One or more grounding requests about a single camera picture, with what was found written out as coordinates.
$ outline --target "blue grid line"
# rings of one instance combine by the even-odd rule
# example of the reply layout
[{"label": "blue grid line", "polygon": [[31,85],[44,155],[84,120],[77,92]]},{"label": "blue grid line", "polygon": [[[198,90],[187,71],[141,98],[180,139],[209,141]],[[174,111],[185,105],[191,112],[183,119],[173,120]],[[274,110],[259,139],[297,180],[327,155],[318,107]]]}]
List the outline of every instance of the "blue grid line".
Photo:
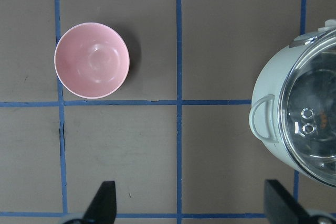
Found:
[{"label": "blue grid line", "polygon": [[[89,105],[250,105],[251,100],[76,100],[64,101],[64,106]],[[0,102],[1,107],[56,107],[59,102]]]},{"label": "blue grid line", "polygon": [[183,219],[254,219],[265,218],[264,214],[182,214]]},{"label": "blue grid line", "polygon": [[176,0],[176,224],[182,223],[182,0]]},{"label": "blue grid line", "polygon": [[251,100],[183,100],[183,105],[251,105]]},{"label": "blue grid line", "polygon": [[177,105],[176,100],[78,100],[64,101],[65,106],[88,106],[88,105]]},{"label": "blue grid line", "polygon": [[20,108],[20,107],[56,107],[58,102],[0,102],[1,107]]},{"label": "blue grid line", "polygon": [[307,0],[301,0],[300,34],[304,34],[306,32],[306,10]]},{"label": "blue grid line", "polygon": [[[62,212],[0,212],[0,217],[45,217],[60,218]],[[117,214],[120,219],[175,219],[177,214]],[[265,218],[264,214],[182,214],[182,219],[256,219]]]},{"label": "blue grid line", "polygon": [[117,214],[122,219],[176,219],[177,214]]},{"label": "blue grid line", "polygon": [[[60,0],[55,1],[55,33],[56,44],[60,40]],[[58,91],[58,107],[59,107],[59,146],[60,146],[60,169],[61,169],[61,189],[62,189],[62,208],[63,213],[68,212],[68,196],[67,196],[67,171],[65,158],[65,139],[64,139],[64,101],[63,101],[63,85],[57,79]]]}]

